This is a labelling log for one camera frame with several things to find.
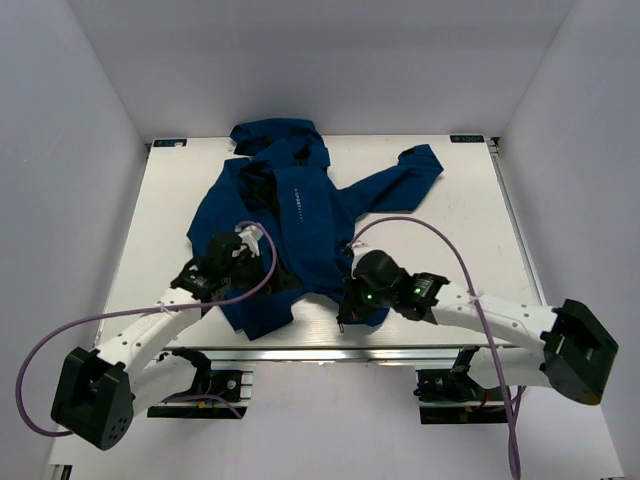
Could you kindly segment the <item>blue zip-up jacket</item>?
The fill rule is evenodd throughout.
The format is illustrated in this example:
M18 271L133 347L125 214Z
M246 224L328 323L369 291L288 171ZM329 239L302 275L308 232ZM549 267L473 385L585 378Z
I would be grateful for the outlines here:
M235 156L225 161L187 232L192 252L203 255L215 234L251 220L265 227L280 265L299 282L223 307L232 328L251 340L291 323L292 305L307 293L340 302L357 220L415 211L444 170L423 144L402 152L396 165L339 189L328 175L329 151L308 120L241 123L230 137Z

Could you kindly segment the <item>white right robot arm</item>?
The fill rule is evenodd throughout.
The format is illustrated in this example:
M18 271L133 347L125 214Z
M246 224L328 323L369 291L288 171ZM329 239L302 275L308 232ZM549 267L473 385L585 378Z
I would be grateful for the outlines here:
M473 295L433 273L411 274L390 255L366 246L352 250L339 305L341 324L360 324L392 310L414 322L457 327L507 342L465 347L451 370L453 390L472 399L500 383L551 388L583 405L598 405L619 346L582 302L527 306Z

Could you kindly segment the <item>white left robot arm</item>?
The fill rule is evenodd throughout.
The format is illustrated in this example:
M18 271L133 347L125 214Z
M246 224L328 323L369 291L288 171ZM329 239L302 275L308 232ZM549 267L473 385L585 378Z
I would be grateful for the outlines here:
M183 266L154 307L92 350L69 353L52 420L106 451L148 408L175 395L205 396L212 378L209 358L198 350L169 352L166 347L206 310L265 290L275 268L264 264L259 243L269 238L254 222L215 235L205 254Z

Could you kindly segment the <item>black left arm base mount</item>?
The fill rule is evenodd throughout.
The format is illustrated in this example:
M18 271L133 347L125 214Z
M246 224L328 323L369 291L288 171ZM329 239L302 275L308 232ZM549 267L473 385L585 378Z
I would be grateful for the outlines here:
M175 394L179 401L162 402L147 410L155 419L241 420L252 396L254 368L247 364L213 362L203 352L179 348L162 352L165 359L187 360L196 368L194 384Z

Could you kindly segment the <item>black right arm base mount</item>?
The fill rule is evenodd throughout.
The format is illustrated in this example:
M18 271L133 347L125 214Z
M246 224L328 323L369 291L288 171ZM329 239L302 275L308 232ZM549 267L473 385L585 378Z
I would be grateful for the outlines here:
M486 389L468 371L479 347L461 349L451 367L416 371L414 397L422 425L506 424L504 401L498 387Z

